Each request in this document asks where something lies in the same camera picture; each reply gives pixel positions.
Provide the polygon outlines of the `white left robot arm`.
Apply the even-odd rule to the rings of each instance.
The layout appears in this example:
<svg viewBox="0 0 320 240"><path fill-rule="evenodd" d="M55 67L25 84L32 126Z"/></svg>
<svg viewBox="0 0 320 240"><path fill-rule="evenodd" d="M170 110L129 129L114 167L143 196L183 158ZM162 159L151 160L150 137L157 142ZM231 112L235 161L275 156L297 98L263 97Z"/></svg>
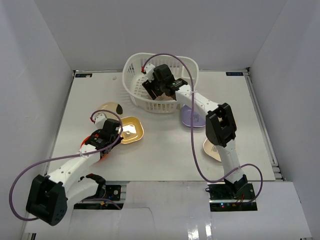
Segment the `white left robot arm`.
<svg viewBox="0 0 320 240"><path fill-rule="evenodd" d="M106 193L105 179L93 173L83 176L83 172L121 142L120 130L118 120L105 120L103 127L83 143L77 157L70 158L47 176L37 175L31 183L26 211L55 226L69 207L86 198L102 199Z"/></svg>

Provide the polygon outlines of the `yellow square plate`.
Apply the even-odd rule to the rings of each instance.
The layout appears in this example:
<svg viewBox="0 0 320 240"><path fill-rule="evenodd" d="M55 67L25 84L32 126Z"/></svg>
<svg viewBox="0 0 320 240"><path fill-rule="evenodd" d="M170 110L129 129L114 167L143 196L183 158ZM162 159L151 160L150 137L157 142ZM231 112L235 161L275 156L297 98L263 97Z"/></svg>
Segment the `yellow square plate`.
<svg viewBox="0 0 320 240"><path fill-rule="evenodd" d="M121 143L131 144L141 140L144 136L144 129L141 121L134 116L127 116L121 118L123 130L121 133Z"/></svg>

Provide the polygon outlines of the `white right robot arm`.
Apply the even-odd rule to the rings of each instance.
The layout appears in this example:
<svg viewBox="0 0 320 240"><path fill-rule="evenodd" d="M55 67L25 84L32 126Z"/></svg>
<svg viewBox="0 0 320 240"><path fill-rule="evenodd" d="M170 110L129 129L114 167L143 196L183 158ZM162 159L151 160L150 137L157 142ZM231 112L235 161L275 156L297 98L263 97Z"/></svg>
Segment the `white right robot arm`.
<svg viewBox="0 0 320 240"><path fill-rule="evenodd" d="M145 64L141 72L146 77L142 86L153 100L165 94L188 106L193 114L197 113L205 120L206 138L216 146L223 166L226 195L233 200L242 196L248 180L236 152L237 126L231 106L207 99L195 91L192 80L187 82L182 78L175 78L166 64Z"/></svg>

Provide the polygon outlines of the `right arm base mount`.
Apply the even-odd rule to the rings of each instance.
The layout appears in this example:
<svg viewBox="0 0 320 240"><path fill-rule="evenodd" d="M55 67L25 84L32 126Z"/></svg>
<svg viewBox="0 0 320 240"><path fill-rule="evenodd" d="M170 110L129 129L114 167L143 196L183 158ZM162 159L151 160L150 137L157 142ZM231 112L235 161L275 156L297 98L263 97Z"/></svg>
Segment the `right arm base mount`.
<svg viewBox="0 0 320 240"><path fill-rule="evenodd" d="M249 212L257 211L256 195L251 183L248 183L239 193L233 191L224 183L209 184L205 191L209 195L211 212Z"/></svg>

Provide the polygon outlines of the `brown square panda plate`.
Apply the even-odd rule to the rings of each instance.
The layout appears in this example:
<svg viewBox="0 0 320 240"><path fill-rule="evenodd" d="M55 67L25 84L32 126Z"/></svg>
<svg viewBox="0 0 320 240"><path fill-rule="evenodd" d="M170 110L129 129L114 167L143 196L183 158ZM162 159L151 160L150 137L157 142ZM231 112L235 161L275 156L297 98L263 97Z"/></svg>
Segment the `brown square panda plate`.
<svg viewBox="0 0 320 240"><path fill-rule="evenodd" d="M174 99L171 96L167 96L165 93L163 93L160 96L157 96L155 99L153 99L149 94L147 94L146 98L148 100L154 100L154 101L174 101Z"/></svg>

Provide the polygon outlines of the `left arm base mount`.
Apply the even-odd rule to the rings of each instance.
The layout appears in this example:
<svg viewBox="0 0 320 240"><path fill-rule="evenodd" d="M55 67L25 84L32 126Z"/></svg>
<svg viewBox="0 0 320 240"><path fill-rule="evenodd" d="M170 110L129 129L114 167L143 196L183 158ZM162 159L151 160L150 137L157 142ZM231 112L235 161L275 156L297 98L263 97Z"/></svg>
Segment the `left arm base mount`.
<svg viewBox="0 0 320 240"><path fill-rule="evenodd" d="M99 210L121 210L123 207L123 203L120 203L121 191L121 185L106 185L103 200L98 200L97 208Z"/></svg>

